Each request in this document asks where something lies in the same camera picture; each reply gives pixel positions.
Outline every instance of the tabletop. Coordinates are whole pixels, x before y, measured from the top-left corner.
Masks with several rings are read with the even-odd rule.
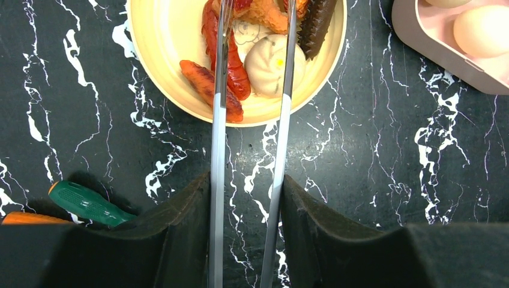
[[[209,169],[211,125],[150,81],[125,5],[0,1],[2,217],[44,213],[62,179],[143,212]],[[480,93],[405,46],[391,6],[348,0],[339,63],[291,117],[286,173],[383,231],[508,221],[509,98]],[[225,287],[259,284],[276,135],[276,122],[227,128]],[[277,281],[289,287],[281,239],[276,259]]]

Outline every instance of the metal tongs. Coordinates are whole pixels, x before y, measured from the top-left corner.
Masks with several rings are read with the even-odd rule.
[[[222,0],[217,28],[212,159],[208,287],[223,287],[224,153],[226,149],[226,75],[232,30],[233,0]]]
[[[286,42],[286,65],[283,82],[281,115],[277,132],[276,163],[270,201],[269,219],[267,220],[267,237],[265,238],[264,264],[262,267],[261,288],[271,288],[274,276],[274,259],[276,256],[277,228],[283,177],[285,176],[286,148],[292,110],[292,93],[294,86],[295,45],[297,43],[297,3],[288,1],[288,39]]]

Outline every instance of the egg tray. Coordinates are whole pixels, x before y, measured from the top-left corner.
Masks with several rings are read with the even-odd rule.
[[[475,58],[461,50],[453,35],[454,20],[461,12],[495,4],[509,6],[509,0],[473,0],[452,9],[434,7],[425,0],[394,0],[393,26],[405,44],[475,89],[509,95],[509,53]]]

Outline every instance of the green object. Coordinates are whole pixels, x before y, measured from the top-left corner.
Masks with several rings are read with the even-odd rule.
[[[115,227],[136,217],[120,210],[97,192],[73,182],[55,183],[48,195],[65,210],[108,226]]]

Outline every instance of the white egg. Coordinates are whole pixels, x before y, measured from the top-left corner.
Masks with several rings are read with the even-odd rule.
[[[487,5],[464,11],[454,21],[454,38],[474,57],[491,58],[509,52],[509,7]]]
[[[286,63],[286,35],[273,34],[260,39],[245,56],[244,67],[257,94],[269,97],[283,95]],[[304,79],[306,56],[295,45],[294,85],[296,90]]]
[[[470,1],[472,0],[426,0],[426,2],[438,8],[456,8]]]

